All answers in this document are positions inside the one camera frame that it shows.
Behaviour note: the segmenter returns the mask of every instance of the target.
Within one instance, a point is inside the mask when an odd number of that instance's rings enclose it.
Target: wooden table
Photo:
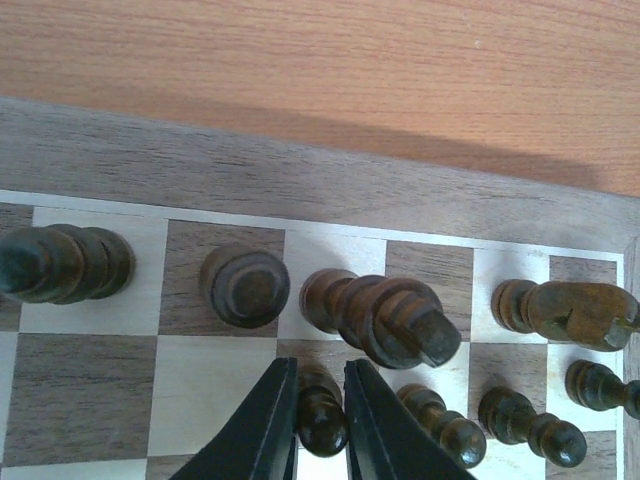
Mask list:
[[[0,0],[0,95],[640,195],[640,2]]]

